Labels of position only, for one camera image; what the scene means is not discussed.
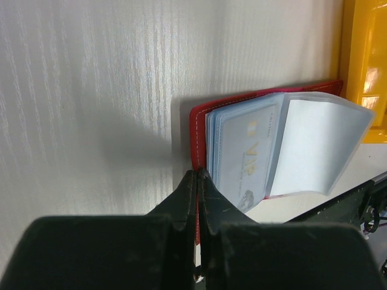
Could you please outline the red leather card holder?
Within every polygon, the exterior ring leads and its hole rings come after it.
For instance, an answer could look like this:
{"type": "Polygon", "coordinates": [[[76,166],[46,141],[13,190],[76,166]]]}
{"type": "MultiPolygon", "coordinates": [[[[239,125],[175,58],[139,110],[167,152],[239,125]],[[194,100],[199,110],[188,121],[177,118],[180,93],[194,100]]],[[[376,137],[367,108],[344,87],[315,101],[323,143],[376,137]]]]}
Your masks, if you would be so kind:
{"type": "Polygon", "coordinates": [[[192,108],[190,155],[241,212],[265,199],[329,195],[374,119],[340,80],[253,91],[192,108]]]}

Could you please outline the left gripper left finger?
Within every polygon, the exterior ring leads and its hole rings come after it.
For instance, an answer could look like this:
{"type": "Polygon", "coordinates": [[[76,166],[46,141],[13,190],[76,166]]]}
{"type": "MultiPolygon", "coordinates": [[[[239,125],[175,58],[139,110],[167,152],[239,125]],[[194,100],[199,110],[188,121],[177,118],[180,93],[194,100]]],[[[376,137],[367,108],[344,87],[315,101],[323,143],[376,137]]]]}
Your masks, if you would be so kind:
{"type": "Polygon", "coordinates": [[[193,289],[197,173],[145,215],[46,216],[22,235],[7,289],[193,289]]]}

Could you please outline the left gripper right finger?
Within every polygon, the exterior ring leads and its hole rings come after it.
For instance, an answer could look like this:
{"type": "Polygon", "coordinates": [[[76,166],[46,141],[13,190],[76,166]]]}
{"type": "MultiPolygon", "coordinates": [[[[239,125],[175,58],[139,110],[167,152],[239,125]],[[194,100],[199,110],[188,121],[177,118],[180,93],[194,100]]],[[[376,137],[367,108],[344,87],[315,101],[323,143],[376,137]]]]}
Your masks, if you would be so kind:
{"type": "Polygon", "coordinates": [[[207,170],[198,178],[201,273],[207,289],[385,289],[365,233],[349,224],[260,224],[232,205],[207,170]]]}

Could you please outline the yellow plastic card bin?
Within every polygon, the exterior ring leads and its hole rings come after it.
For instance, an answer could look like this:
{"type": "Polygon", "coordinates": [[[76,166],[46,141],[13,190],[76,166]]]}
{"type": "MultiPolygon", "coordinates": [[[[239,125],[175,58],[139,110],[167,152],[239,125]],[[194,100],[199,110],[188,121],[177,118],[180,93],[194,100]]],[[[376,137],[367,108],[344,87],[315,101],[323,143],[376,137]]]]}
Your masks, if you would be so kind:
{"type": "Polygon", "coordinates": [[[386,1],[344,1],[339,77],[342,96],[374,111],[386,129],[386,1]]]}

